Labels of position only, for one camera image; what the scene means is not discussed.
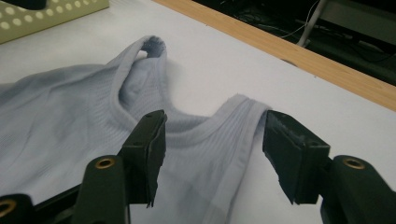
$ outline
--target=light blue tank top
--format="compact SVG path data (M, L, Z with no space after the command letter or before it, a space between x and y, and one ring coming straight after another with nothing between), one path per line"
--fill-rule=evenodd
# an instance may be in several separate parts
M136 59L137 53L148 56ZM166 156L153 208L132 223L224 223L268 106L235 95L211 117L172 106L166 49L146 36L106 65L77 65L0 86L0 195L34 204L79 184L92 159L117 154L142 116L163 109Z

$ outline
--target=brass screw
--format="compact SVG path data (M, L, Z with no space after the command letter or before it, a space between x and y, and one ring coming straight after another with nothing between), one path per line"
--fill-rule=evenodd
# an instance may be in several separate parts
M5 217L8 213L12 212L17 203L12 199L5 199L0 201L0 217Z
M96 162L95 167L97 169L106 169L116 163L112 158L103 158Z
M366 168L366 166L361 161L358 161L356 159L345 158L343 162L346 166L349 166L350 168L353 169L363 170Z

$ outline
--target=shirt neckline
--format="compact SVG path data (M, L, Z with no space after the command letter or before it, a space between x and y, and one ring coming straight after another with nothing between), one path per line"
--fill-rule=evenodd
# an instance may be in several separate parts
M196 116L191 114L186 114L172 104L167 84L166 84L166 74L165 74L165 64L166 64L166 47L163 41L156 36L145 36L140 40L136 41L126 50L124 50L117 58L115 58L112 63L119 62L118 69L113 79L113 83L110 91L110 112L112 117L125 129L132 130L132 128L137 124L138 119L133 115L129 114L120 104L119 92L122 87L123 82L128 77L128 74L132 68L135 61L137 53L140 50L144 50L148 53L150 58L158 58L158 62L155 64L155 71L152 76L156 76L160 82L160 91L162 92L164 111L165 113L177 113L186 116L205 118L203 122L196 125L195 127L188 129L184 132L166 132L166 138L169 140L167 142L168 146L185 146L193 145L197 142L202 141L212 134L219 126L226 121L228 117L234 112L234 110L246 101L247 97L241 94L236 94L228 101L226 101L212 117Z

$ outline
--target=ribbed fabric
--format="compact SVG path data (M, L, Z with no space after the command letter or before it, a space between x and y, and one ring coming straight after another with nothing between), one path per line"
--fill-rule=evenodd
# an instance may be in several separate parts
M139 50L148 57L136 59ZM268 107L243 95L211 118L169 99L159 37L136 41L106 65L79 65L0 86L0 195L34 203L81 182L92 159L117 154L137 121L163 109L166 157L153 208L131 206L132 223L224 223Z

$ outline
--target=white table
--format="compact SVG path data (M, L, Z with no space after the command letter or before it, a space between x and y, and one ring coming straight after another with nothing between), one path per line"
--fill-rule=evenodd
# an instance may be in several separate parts
M369 161L396 189L396 113L149 0L110 8L0 45L0 82L78 63L107 63L143 35L168 48L174 105L210 116L243 93L294 116L332 146ZM256 142L231 223L321 223L318 205L291 206Z

